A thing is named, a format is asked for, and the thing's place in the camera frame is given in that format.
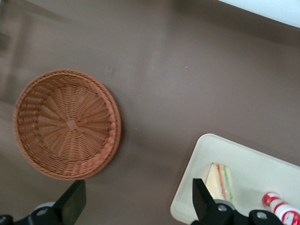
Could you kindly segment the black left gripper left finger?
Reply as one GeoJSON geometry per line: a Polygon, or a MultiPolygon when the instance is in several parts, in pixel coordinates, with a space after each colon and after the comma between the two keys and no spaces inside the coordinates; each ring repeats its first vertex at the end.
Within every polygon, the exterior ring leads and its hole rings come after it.
{"type": "Polygon", "coordinates": [[[15,225],[74,225],[86,206],[84,180],[76,180],[53,206],[34,210],[15,225]]]}

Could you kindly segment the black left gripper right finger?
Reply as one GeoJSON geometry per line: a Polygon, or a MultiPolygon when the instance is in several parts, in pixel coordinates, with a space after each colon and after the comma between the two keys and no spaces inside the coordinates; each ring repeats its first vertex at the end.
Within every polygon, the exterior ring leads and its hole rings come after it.
{"type": "Polygon", "coordinates": [[[232,225],[233,209],[223,201],[216,202],[202,179],[192,181],[192,202],[197,220],[192,225],[232,225]]]}

